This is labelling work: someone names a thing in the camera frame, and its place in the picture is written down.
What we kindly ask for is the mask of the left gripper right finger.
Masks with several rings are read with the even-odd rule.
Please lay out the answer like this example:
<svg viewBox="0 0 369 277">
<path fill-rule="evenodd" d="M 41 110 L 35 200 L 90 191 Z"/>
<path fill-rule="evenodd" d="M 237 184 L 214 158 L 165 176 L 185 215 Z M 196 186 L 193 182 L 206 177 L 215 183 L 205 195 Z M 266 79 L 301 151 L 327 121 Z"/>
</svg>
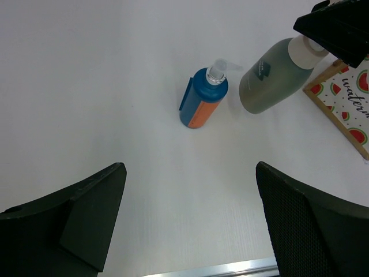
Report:
<svg viewBox="0 0 369 277">
<path fill-rule="evenodd" d="M 265 162 L 255 175 L 280 276 L 368 276 L 368 207 Z"/>
</svg>

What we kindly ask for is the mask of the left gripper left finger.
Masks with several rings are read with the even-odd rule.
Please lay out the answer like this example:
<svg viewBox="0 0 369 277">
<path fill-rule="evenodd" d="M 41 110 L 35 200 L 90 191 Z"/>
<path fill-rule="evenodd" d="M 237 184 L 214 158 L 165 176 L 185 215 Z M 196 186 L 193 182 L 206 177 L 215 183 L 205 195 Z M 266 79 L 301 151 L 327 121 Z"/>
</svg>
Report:
<svg viewBox="0 0 369 277">
<path fill-rule="evenodd" d="M 127 171 L 114 163 L 39 199 L 1 212 L 1 276 L 103 272 Z"/>
</svg>

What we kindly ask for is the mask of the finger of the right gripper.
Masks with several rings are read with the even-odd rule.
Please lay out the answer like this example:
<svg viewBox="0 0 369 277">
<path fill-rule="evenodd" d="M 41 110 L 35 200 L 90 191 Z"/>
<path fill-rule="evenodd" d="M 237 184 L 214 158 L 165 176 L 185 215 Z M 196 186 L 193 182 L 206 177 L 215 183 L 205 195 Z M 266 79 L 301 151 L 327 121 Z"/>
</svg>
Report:
<svg viewBox="0 0 369 277">
<path fill-rule="evenodd" d="M 368 55 L 368 0 L 322 1 L 293 28 L 357 68 Z"/>
</svg>

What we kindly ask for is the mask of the watermelon print canvas bag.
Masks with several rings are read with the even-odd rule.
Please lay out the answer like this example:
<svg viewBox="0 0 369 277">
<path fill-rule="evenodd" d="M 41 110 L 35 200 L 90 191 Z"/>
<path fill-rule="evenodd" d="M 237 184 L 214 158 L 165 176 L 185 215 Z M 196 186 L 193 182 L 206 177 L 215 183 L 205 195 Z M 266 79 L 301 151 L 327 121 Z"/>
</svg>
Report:
<svg viewBox="0 0 369 277">
<path fill-rule="evenodd" d="M 356 68 L 334 61 L 303 92 L 368 160 L 368 57 Z"/>
</svg>

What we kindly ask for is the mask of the green bottle beige cap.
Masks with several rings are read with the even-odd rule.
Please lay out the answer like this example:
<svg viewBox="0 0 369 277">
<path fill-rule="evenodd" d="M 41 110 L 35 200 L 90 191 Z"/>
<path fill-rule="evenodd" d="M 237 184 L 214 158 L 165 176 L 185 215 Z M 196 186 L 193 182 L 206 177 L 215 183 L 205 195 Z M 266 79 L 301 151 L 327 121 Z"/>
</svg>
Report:
<svg viewBox="0 0 369 277">
<path fill-rule="evenodd" d="M 242 77 L 241 104 L 259 114 L 280 103 L 302 87 L 328 53 L 304 35 L 277 42 Z"/>
</svg>

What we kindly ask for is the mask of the blue orange spray bottle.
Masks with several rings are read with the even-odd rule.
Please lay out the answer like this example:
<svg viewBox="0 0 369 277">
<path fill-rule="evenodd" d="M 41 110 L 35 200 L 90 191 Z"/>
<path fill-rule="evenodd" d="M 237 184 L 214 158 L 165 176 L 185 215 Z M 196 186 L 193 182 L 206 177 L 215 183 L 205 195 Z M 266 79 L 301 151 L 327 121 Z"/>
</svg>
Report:
<svg viewBox="0 0 369 277">
<path fill-rule="evenodd" d="M 228 92 L 227 72 L 243 68 L 225 59 L 217 59 L 189 79 L 179 106 L 179 118 L 184 126 L 198 129 L 207 122 Z"/>
</svg>

